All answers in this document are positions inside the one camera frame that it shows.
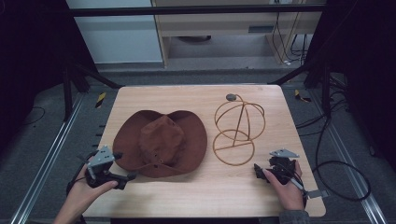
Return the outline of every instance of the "human arm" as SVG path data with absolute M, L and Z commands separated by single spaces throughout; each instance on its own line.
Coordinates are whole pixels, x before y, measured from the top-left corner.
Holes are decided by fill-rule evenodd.
M 302 176 L 303 172 L 301 171 L 298 161 L 295 162 L 295 170 L 298 176 Z M 280 204 L 285 209 L 285 211 L 279 214 L 280 223 L 309 223 L 309 215 L 304 210 L 302 192 L 291 181 L 286 185 L 282 185 L 271 172 L 265 169 L 263 169 L 263 171 L 266 178 L 275 189 Z
M 73 188 L 70 189 L 64 205 L 53 223 L 75 223 L 99 196 L 115 188 L 119 184 L 117 181 L 109 181 L 93 189 L 87 184 L 84 178 L 86 169 L 87 167 L 84 165 L 76 178 L 77 181 L 73 185 Z

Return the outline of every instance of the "wire hat frame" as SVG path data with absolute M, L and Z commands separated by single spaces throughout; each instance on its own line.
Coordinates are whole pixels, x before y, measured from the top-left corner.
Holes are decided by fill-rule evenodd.
M 260 135 L 262 135 L 262 133 L 265 130 L 265 111 L 262 108 L 262 106 L 260 106 L 258 104 L 253 104 L 253 103 L 244 101 L 242 99 L 242 97 L 238 94 L 228 94 L 226 98 L 227 98 L 228 102 L 220 105 L 215 113 L 215 124 L 219 130 L 219 134 L 216 135 L 215 139 L 213 140 L 213 152 L 215 153 L 216 157 L 220 161 L 224 162 L 225 164 L 233 165 L 233 166 L 243 165 L 243 164 L 246 164 L 247 162 L 249 162 L 254 156 L 255 146 L 254 146 L 253 140 L 258 138 Z M 234 104 L 234 105 L 231 106 L 230 108 L 226 109 L 224 112 L 222 112 L 220 114 L 219 113 L 220 109 L 228 104 Z M 232 110 L 235 110 L 238 107 L 241 107 L 241 110 L 239 113 L 239 118 L 237 120 L 236 128 L 222 130 L 219 126 L 221 119 L 227 113 L 230 113 Z M 254 136 L 252 136 L 252 133 L 251 133 L 251 124 L 250 124 L 250 116 L 249 116 L 248 108 L 256 109 L 261 114 L 261 117 L 262 117 L 262 127 L 260 128 L 260 132 Z M 242 117 L 244 114 L 246 115 L 246 119 L 247 119 L 247 132 L 244 132 L 241 130 L 241 120 L 242 120 Z M 228 146 L 217 147 L 216 142 L 220 136 L 225 136 L 226 138 L 230 139 L 232 143 Z M 218 153 L 218 151 L 220 151 L 220 150 L 232 149 L 232 148 L 236 148 L 236 147 L 243 147 L 243 146 L 249 146 L 249 145 L 251 145 L 251 154 L 248 156 L 248 158 L 246 160 L 241 161 L 241 162 L 226 161 Z

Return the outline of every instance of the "hat brim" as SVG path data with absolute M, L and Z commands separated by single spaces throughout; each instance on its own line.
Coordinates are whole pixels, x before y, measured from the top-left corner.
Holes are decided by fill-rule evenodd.
M 186 147 L 182 156 L 173 166 L 160 163 L 145 164 L 141 159 L 139 147 L 140 130 L 163 114 L 152 110 L 141 110 L 129 117 L 121 126 L 113 143 L 113 152 L 122 153 L 116 164 L 122 169 L 148 177 L 167 177 L 183 175 L 195 170 L 204 159 L 207 147 L 207 135 L 204 124 L 190 111 L 178 110 L 166 115 L 184 132 Z

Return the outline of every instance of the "gray sleeve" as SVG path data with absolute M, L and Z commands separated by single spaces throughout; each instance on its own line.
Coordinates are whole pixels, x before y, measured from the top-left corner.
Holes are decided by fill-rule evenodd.
M 309 224 L 310 218 L 303 210 L 286 210 L 279 214 L 280 224 Z

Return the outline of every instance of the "hand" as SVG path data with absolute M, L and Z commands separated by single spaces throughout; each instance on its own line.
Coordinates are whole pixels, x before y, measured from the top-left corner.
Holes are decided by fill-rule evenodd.
M 296 173 L 302 176 L 300 164 L 296 161 L 295 163 Z M 274 187 L 277 197 L 280 200 L 283 208 L 286 210 L 304 210 L 304 201 L 302 192 L 289 181 L 286 185 L 282 185 L 276 179 L 276 177 L 269 171 L 263 169 L 265 176 L 271 182 Z
M 93 189 L 87 184 L 85 178 L 83 178 L 86 169 L 87 166 L 84 165 L 79 172 L 76 178 L 78 181 L 74 184 L 73 188 L 71 188 L 54 223 L 75 223 L 99 196 L 115 188 L 119 184 L 117 181 L 109 181 Z

